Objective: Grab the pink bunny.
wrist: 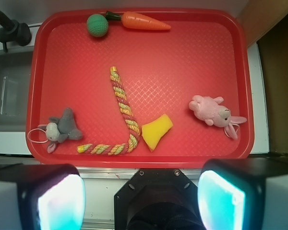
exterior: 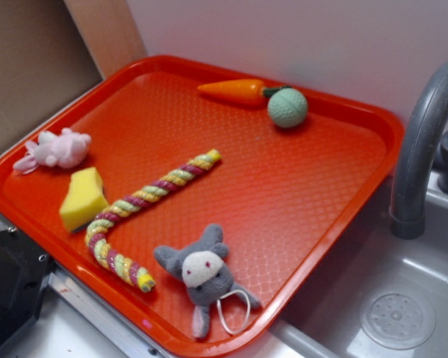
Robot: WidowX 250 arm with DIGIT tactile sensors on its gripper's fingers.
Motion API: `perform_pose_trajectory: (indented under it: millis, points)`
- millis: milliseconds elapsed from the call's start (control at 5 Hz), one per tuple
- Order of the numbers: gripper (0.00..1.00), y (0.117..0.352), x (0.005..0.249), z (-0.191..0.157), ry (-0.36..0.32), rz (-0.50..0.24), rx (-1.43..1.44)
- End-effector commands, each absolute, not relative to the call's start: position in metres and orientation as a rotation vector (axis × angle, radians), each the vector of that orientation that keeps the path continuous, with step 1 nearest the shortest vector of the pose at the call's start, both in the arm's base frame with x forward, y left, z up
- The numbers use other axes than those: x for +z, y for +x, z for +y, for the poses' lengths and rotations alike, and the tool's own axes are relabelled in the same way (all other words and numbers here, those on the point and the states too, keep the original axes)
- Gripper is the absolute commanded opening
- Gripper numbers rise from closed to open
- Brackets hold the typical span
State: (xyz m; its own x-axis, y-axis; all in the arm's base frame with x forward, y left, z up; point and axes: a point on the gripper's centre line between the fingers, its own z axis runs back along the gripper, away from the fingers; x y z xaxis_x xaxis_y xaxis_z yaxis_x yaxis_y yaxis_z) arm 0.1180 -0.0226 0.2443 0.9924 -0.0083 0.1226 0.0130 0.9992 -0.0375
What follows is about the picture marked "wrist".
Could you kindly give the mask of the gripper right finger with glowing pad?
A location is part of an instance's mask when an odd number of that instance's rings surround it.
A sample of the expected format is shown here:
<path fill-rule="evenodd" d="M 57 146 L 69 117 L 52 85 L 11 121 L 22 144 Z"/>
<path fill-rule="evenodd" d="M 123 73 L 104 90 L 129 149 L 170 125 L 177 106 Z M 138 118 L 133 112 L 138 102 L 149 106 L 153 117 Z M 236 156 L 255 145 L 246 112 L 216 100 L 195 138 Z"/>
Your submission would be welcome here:
<path fill-rule="evenodd" d="M 288 158 L 209 160 L 197 198 L 207 230 L 288 230 Z"/>

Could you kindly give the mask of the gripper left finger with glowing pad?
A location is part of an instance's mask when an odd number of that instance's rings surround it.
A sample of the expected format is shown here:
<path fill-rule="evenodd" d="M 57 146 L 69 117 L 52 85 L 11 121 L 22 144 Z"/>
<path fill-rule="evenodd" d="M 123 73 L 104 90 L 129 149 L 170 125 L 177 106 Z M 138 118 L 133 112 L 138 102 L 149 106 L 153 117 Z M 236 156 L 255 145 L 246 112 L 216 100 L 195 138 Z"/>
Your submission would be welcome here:
<path fill-rule="evenodd" d="M 0 230 L 79 230 L 85 185 L 70 164 L 0 164 Z"/>

